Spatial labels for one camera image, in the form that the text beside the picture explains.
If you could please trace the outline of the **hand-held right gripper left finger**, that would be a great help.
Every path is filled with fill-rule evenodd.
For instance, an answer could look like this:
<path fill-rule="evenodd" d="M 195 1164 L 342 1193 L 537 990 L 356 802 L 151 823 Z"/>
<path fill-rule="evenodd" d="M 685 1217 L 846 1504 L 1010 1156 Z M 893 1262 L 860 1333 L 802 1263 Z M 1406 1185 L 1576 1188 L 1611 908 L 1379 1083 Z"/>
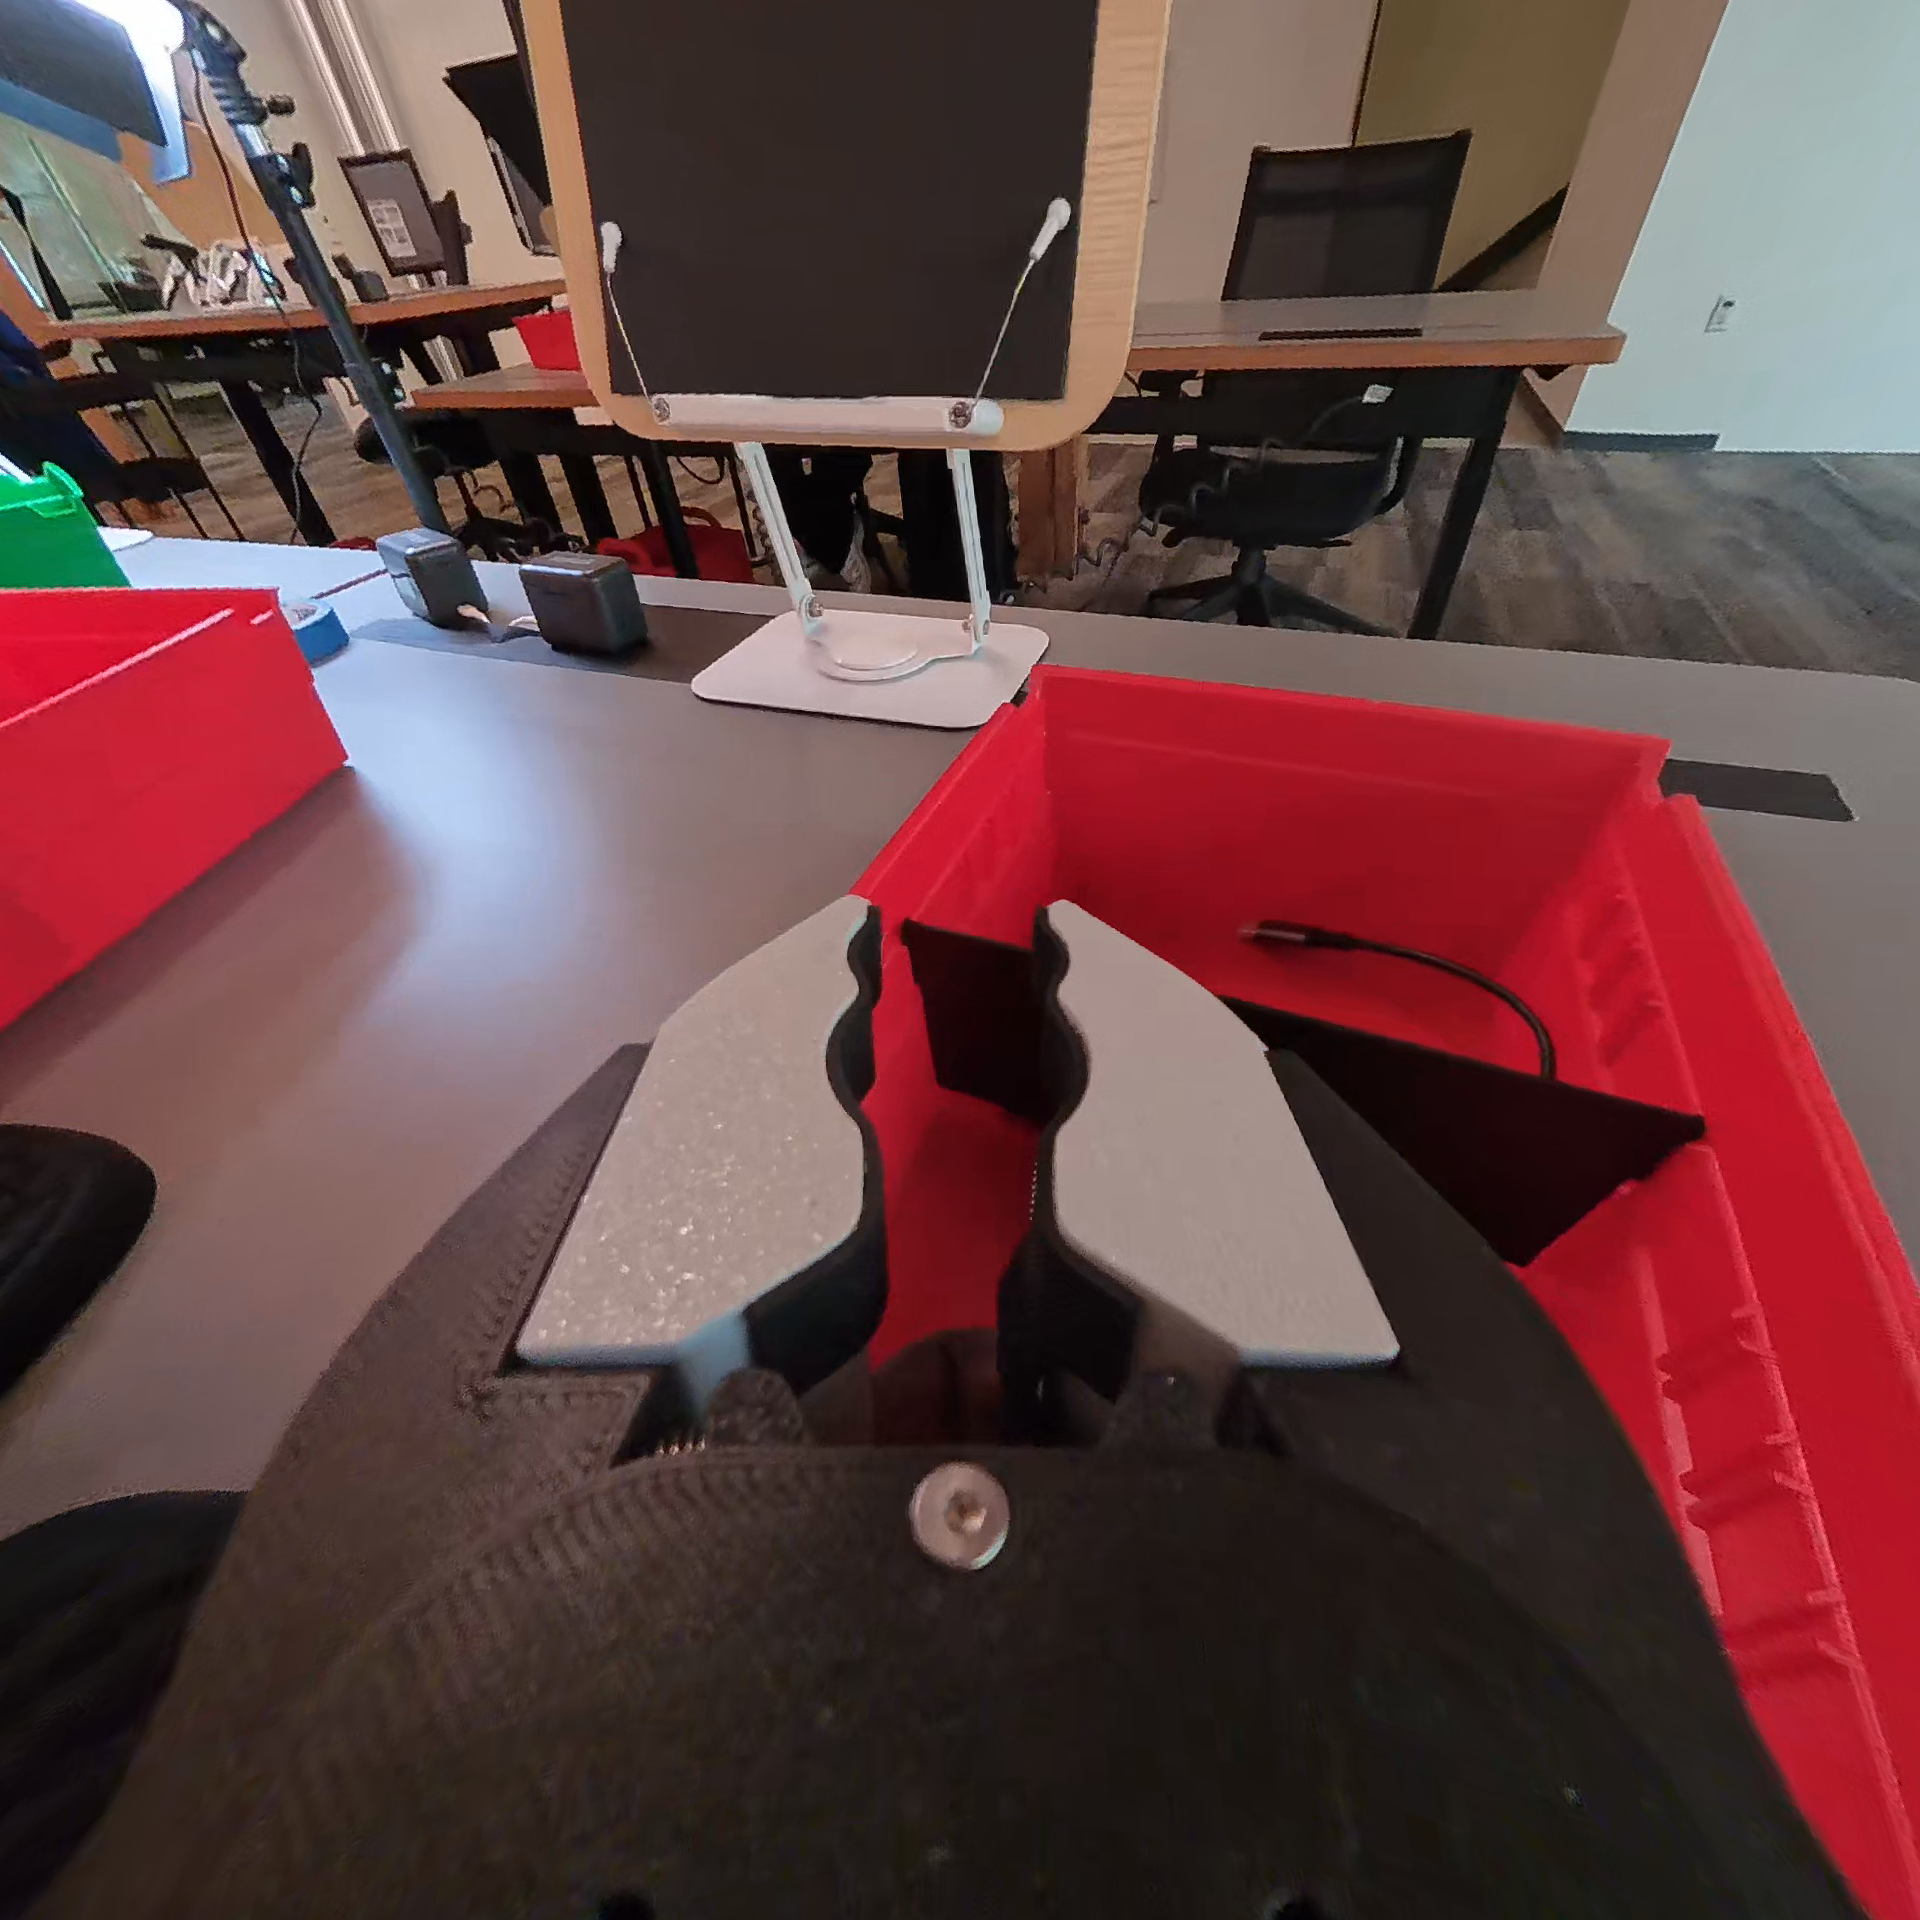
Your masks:
<path fill-rule="evenodd" d="M 798 1398 L 889 1306 L 874 1087 L 882 918 L 846 894 L 656 1032 L 517 1333 L 530 1370 L 662 1370 L 705 1418 L 737 1370 Z"/>

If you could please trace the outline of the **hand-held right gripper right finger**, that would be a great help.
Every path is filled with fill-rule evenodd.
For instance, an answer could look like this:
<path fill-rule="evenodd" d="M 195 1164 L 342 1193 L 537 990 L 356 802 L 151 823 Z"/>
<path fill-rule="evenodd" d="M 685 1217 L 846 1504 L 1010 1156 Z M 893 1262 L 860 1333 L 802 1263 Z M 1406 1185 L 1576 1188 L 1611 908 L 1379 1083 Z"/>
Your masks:
<path fill-rule="evenodd" d="M 1029 1230 L 1001 1282 L 1012 1427 L 1102 1427 L 1152 1376 L 1222 1418 L 1250 1376 L 1391 1377 L 1401 1339 L 1267 1046 L 1091 908 L 1034 922 Z"/>

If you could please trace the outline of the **black cable orange plug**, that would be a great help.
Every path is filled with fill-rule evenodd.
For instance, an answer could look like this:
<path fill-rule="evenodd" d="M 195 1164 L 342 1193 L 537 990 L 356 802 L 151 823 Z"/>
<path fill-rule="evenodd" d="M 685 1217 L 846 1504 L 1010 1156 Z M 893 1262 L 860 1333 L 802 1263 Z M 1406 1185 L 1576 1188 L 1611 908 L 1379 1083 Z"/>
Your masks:
<path fill-rule="evenodd" d="M 1428 974 L 1440 974 L 1447 981 L 1457 981 L 1457 984 L 1504 1004 L 1504 1010 L 1513 1012 L 1534 1041 L 1538 1079 L 1547 1083 L 1558 1081 L 1558 1041 L 1555 1041 L 1547 1021 L 1534 1012 L 1534 1007 L 1526 996 L 1520 996 L 1513 987 L 1506 987 L 1492 974 L 1484 974 L 1484 971 L 1461 963 L 1453 957 L 1443 957 L 1443 955 L 1431 955 L 1428 948 L 1391 943 L 1391 941 L 1379 941 L 1379 938 L 1365 938 L 1365 935 L 1353 935 L 1353 930 L 1336 930 L 1326 925 L 1304 925 L 1304 922 L 1254 922 L 1254 925 L 1244 925 L 1237 938 L 1244 943 L 1260 943 L 1260 948 L 1387 957 L 1396 963 L 1421 966 Z"/>

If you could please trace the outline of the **red divided plastic bin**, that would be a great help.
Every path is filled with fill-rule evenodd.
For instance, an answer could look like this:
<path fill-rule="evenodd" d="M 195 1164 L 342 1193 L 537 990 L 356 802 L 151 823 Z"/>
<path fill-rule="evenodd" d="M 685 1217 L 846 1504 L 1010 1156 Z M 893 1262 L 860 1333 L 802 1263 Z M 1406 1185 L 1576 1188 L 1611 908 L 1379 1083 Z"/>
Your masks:
<path fill-rule="evenodd" d="M 857 892 L 882 911 L 878 1136 L 904 1245 L 882 1356 L 989 1308 L 1029 1150 L 944 1091 L 902 925 L 1029 948 L 1079 900 L 1217 996 L 1538 1076 L 1526 1027 L 1304 922 L 1492 974 L 1558 1081 L 1708 1136 L 1513 1267 L 1586 1366 L 1745 1700 L 1874 1916 L 1916 1916 L 1916 1291 L 1710 816 L 1625 732 L 1040 668 Z"/>

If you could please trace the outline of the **black bin divider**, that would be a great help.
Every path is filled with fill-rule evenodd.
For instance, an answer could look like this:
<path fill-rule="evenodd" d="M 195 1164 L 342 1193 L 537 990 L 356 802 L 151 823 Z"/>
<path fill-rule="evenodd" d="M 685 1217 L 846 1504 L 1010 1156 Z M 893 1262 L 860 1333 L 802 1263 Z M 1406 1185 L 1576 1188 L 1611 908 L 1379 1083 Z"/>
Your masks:
<path fill-rule="evenodd" d="M 1055 1102 L 1031 949 L 923 922 L 904 922 L 902 938 L 938 1083 L 1043 1126 Z M 1694 1113 L 1250 1000 L 1226 1007 L 1267 1047 L 1296 1055 L 1513 1267 L 1708 1136 Z"/>

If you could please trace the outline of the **white metal stand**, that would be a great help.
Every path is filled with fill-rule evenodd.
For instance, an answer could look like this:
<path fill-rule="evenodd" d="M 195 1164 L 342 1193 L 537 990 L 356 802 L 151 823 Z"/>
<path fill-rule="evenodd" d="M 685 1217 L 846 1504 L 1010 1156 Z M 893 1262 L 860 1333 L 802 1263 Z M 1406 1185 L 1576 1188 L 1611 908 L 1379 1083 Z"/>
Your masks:
<path fill-rule="evenodd" d="M 699 702 L 916 724 L 929 732 L 972 732 L 1026 685 L 1047 651 L 1047 637 L 1040 626 L 996 614 L 969 464 L 972 443 L 994 441 L 1004 432 L 1004 404 L 996 400 L 656 392 L 647 395 L 647 407 L 677 438 L 733 441 L 792 597 L 792 612 L 763 619 L 693 680 Z M 911 438 L 929 438 L 944 446 L 964 542 L 966 612 L 932 617 L 827 606 L 807 577 L 769 443 L 874 441 L 895 446 Z"/>

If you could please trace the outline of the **black tape strip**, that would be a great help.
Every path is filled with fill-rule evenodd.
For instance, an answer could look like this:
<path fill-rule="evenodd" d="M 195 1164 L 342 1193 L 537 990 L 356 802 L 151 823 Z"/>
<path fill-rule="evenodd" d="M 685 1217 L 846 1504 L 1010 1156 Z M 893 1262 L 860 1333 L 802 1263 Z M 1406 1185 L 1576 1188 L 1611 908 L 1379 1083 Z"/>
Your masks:
<path fill-rule="evenodd" d="M 708 664 L 737 647 L 757 623 L 757 614 L 743 612 L 651 606 L 647 640 L 620 656 L 569 654 L 521 626 L 444 630 L 410 614 L 372 617 L 353 626 L 350 637 L 477 664 L 526 664 L 590 675 L 693 682 Z"/>
<path fill-rule="evenodd" d="M 1817 772 L 1670 759 L 1659 772 L 1659 788 L 1671 801 L 1691 801 L 1718 814 L 1806 823 L 1852 823 L 1857 816 L 1837 778 Z"/>

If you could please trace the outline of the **grey power adapter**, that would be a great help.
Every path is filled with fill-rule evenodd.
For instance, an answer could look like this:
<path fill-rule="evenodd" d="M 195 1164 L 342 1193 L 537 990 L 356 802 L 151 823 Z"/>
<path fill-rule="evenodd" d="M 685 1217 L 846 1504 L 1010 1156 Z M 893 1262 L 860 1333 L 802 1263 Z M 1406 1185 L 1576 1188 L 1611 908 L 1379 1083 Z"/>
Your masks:
<path fill-rule="evenodd" d="M 638 576 L 625 559 L 556 552 L 521 564 L 526 619 L 569 656 L 628 661 L 651 647 Z"/>
<path fill-rule="evenodd" d="M 439 528 L 402 528 L 377 538 L 377 556 L 406 606 L 447 635 L 489 626 L 489 602 L 465 542 Z"/>

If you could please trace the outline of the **black wrist rest pad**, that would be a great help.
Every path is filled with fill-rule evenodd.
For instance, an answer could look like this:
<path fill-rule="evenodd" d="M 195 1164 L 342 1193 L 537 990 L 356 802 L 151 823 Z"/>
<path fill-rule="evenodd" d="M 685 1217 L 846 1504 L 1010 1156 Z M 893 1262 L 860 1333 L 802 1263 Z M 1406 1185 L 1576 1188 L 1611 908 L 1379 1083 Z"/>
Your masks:
<path fill-rule="evenodd" d="M 107 1287 L 156 1207 L 156 1177 L 116 1139 L 5 1125 L 5 1396 Z"/>

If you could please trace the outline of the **long wooden desk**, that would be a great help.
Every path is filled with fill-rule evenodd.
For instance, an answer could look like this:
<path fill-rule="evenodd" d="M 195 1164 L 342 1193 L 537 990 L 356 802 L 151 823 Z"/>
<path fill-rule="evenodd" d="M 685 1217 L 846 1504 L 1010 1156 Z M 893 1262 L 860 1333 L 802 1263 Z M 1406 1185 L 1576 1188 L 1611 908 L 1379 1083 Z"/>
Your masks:
<path fill-rule="evenodd" d="M 1412 617 L 1412 637 L 1440 637 L 1522 378 L 1612 366 L 1622 345 L 1551 290 L 1148 305 L 1136 390 L 1091 433 L 1152 441 L 1140 517 L 1168 548 L 1235 548 L 1227 576 L 1152 587 L 1149 612 L 1385 637 L 1267 559 L 1342 548 L 1406 504 L 1428 443 L 1461 441 Z"/>

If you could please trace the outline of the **green plastic bin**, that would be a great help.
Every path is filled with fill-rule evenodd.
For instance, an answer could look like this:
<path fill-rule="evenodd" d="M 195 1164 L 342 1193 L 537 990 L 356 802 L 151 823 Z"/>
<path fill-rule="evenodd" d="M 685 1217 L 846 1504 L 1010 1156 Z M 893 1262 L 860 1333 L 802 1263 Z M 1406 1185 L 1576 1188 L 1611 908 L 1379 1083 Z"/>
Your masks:
<path fill-rule="evenodd" d="M 24 474 L 5 462 L 5 587 L 127 587 L 82 486 L 57 464 Z"/>

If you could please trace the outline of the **black tripod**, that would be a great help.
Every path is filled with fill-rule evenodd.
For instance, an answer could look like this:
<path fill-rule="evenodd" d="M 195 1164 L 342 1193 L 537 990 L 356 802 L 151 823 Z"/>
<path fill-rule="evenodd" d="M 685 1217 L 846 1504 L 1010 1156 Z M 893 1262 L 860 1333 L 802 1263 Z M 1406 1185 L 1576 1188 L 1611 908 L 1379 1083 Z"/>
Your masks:
<path fill-rule="evenodd" d="M 221 109 L 221 118 L 250 161 L 254 188 L 262 193 L 279 230 L 284 232 L 284 243 L 300 267 L 300 285 L 306 286 L 312 306 L 324 316 L 324 328 L 347 369 L 347 378 L 360 404 L 372 418 L 377 433 L 410 490 L 418 526 L 447 536 L 451 522 L 442 511 L 439 486 L 418 462 L 418 443 L 411 441 L 410 425 L 398 418 L 397 384 L 385 378 L 385 369 L 372 359 L 363 331 L 353 322 L 350 301 L 342 296 L 342 286 L 329 270 L 324 248 L 306 221 L 315 193 L 306 183 L 300 183 L 295 156 L 279 154 L 268 136 L 268 122 L 275 111 L 268 109 L 268 98 L 245 81 L 243 43 L 201 3 L 176 3 L 176 13 L 184 22 L 188 57 L 192 60 L 195 76 L 214 90 L 214 100 Z"/>

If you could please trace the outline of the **black office chair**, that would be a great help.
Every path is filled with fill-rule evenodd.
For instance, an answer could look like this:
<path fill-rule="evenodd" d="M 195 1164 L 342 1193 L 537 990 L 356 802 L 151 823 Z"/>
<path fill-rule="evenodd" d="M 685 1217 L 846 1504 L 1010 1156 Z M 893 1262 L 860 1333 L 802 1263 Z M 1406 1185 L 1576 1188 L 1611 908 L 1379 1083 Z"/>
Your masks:
<path fill-rule="evenodd" d="M 1423 296 L 1468 172 L 1471 131 L 1270 154 L 1254 149 L 1226 305 L 1310 296 Z M 1235 547 L 1211 580 L 1164 584 L 1148 612 L 1190 606 L 1190 619 L 1374 635 L 1374 623 L 1308 587 L 1278 580 L 1275 548 L 1342 548 L 1396 512 L 1421 441 L 1365 438 L 1385 384 L 1365 373 L 1205 373 L 1198 400 L 1227 428 L 1175 443 L 1159 438 L 1140 482 L 1140 518 L 1185 542 Z"/>

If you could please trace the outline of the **black desk monitor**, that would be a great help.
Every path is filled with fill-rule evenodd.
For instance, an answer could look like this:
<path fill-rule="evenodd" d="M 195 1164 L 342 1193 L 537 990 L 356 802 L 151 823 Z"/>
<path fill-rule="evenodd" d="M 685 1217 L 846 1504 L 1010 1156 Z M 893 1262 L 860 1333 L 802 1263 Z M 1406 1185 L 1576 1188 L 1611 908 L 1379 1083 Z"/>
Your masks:
<path fill-rule="evenodd" d="M 372 232 L 385 276 L 439 277 L 447 270 L 439 207 L 410 146 L 340 156 L 340 169 Z"/>

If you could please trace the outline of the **studio light panel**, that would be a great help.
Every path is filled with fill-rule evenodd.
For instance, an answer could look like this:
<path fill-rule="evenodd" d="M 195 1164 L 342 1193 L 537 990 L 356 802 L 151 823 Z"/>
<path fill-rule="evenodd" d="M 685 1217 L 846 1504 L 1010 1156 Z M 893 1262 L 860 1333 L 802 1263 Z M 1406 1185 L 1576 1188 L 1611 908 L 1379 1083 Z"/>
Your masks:
<path fill-rule="evenodd" d="M 5 3 L 5 116 L 119 161 L 141 141 L 156 183 L 191 175 L 176 3 Z"/>

